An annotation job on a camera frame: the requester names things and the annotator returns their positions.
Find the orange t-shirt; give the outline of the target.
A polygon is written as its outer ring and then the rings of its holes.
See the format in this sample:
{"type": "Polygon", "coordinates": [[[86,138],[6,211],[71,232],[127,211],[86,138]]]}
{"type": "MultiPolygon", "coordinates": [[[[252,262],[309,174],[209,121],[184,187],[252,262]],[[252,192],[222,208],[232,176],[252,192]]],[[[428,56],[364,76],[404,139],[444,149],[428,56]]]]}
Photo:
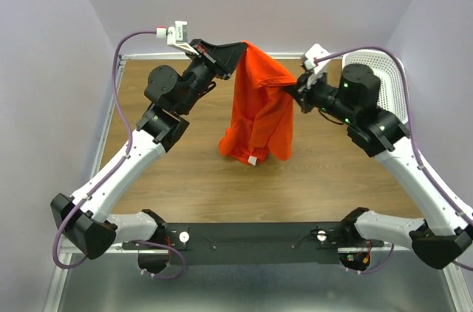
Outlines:
{"type": "Polygon", "coordinates": [[[289,160],[293,143],[293,98],[285,87],[293,74],[260,48],[246,41],[236,68],[231,122],[220,140],[222,156],[253,166],[269,155],[289,160]]]}

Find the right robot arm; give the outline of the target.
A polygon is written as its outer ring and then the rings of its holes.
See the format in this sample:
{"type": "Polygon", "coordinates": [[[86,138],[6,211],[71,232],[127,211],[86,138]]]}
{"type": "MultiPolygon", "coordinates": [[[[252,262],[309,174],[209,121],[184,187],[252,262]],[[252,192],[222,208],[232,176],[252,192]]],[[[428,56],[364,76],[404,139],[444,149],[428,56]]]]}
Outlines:
{"type": "Polygon", "coordinates": [[[284,88],[303,112],[317,108],[347,127],[350,140],[400,183],[422,213],[418,219],[357,208],[341,222],[341,241],[350,247],[371,240],[411,249],[431,268],[443,269],[472,245],[472,207],[430,172],[405,121],[379,106],[381,79],[366,64],[343,66],[339,85],[314,67],[284,88]]]}

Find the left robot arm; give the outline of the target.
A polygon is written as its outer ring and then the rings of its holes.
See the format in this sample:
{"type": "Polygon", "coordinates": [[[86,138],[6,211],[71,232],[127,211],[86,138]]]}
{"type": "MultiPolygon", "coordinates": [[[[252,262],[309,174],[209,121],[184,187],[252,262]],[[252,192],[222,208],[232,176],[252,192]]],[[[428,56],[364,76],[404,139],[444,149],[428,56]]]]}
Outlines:
{"type": "Polygon", "coordinates": [[[115,156],[88,183],[70,196],[58,194],[51,209],[58,230],[89,260],[116,243],[140,241],[155,249],[163,243],[163,220],[150,210],[116,215],[112,209],[130,185],[177,143],[187,130],[184,118],[195,103],[228,80],[244,55],[244,42],[190,43],[193,53],[183,73],[169,65],[155,67],[144,95],[150,105],[115,156]]]}

